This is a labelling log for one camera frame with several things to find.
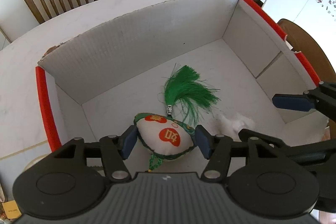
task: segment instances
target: white fluffy object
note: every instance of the white fluffy object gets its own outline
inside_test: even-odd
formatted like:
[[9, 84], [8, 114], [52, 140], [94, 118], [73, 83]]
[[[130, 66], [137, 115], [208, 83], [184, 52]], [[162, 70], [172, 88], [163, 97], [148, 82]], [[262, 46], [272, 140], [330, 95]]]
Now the white fluffy object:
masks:
[[232, 119], [226, 118], [223, 114], [218, 114], [216, 119], [221, 134], [231, 137], [236, 142], [240, 141], [238, 133], [243, 128], [250, 130], [254, 130], [255, 128], [255, 122], [240, 113], [236, 113]]

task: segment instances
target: metal screw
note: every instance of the metal screw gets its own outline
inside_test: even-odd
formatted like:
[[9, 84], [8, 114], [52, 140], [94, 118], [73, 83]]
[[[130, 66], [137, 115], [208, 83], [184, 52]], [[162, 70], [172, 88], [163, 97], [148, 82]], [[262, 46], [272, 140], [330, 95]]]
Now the metal screw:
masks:
[[204, 176], [208, 179], [217, 179], [221, 176], [221, 173], [216, 170], [208, 170], [204, 172]]
[[126, 171], [119, 170], [112, 173], [112, 178], [114, 179], [125, 179], [127, 177], [128, 173]]

